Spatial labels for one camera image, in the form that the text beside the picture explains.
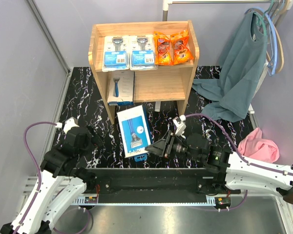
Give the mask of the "orange razor pack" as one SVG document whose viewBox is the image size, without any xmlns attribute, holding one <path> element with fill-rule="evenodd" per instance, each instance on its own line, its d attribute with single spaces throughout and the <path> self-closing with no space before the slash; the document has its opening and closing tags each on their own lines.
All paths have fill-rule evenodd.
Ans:
<svg viewBox="0 0 293 234">
<path fill-rule="evenodd" d="M 194 57 L 188 47 L 188 30 L 170 35 L 170 41 L 173 47 L 174 65 L 193 60 Z"/>
<path fill-rule="evenodd" d="M 156 65 L 173 65 L 173 59 L 170 54 L 170 39 L 167 35 L 154 31 L 153 34 L 155 45 L 155 64 Z"/>
</svg>

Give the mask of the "blue Harry's razor box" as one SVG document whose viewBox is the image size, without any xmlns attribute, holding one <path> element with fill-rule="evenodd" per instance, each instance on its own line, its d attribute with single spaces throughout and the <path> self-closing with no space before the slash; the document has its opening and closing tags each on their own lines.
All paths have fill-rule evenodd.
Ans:
<svg viewBox="0 0 293 234">
<path fill-rule="evenodd" d="M 117 113 L 125 157 L 135 162 L 147 160 L 146 147 L 152 143 L 152 137 L 143 105 L 135 106 Z"/>
</svg>

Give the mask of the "Gillette razor blister pack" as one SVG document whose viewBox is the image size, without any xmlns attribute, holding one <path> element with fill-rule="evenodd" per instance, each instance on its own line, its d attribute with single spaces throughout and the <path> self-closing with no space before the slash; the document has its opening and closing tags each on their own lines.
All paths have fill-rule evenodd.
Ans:
<svg viewBox="0 0 293 234">
<path fill-rule="evenodd" d="M 103 72 L 129 69 L 129 36 L 106 36 L 103 52 Z"/>
</svg>

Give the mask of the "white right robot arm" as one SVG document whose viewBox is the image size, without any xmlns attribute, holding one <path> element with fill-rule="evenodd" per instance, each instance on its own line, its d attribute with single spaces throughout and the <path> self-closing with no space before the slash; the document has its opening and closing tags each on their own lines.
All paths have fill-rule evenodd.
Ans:
<svg viewBox="0 0 293 234">
<path fill-rule="evenodd" d="M 260 191 L 279 196 L 293 205 L 293 165 L 247 159 L 237 152 L 212 146 L 199 134 L 181 140 L 171 131 L 147 146 L 146 151 L 164 158 L 177 156 L 198 162 L 214 175 L 212 188 L 217 193 L 227 189 Z"/>
</svg>

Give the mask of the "white Harry's razor box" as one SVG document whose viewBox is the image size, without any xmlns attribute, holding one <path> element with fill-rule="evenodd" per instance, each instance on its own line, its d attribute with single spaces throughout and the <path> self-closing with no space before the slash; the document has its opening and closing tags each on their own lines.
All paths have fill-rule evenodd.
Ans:
<svg viewBox="0 0 293 234">
<path fill-rule="evenodd" d="M 131 70 L 113 71 L 109 83 L 109 106 L 133 105 L 135 73 Z"/>
</svg>

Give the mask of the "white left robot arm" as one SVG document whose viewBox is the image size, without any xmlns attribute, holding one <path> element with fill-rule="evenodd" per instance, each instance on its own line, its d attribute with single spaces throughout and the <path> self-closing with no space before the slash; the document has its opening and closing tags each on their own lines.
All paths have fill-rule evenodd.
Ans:
<svg viewBox="0 0 293 234">
<path fill-rule="evenodd" d="M 1 234 L 49 234 L 65 210 L 82 193 L 97 188 L 96 175 L 77 168 L 80 156 L 103 145 L 92 126 L 71 127 L 53 146 L 38 169 L 36 184 L 19 215 L 1 227 Z"/>
</svg>

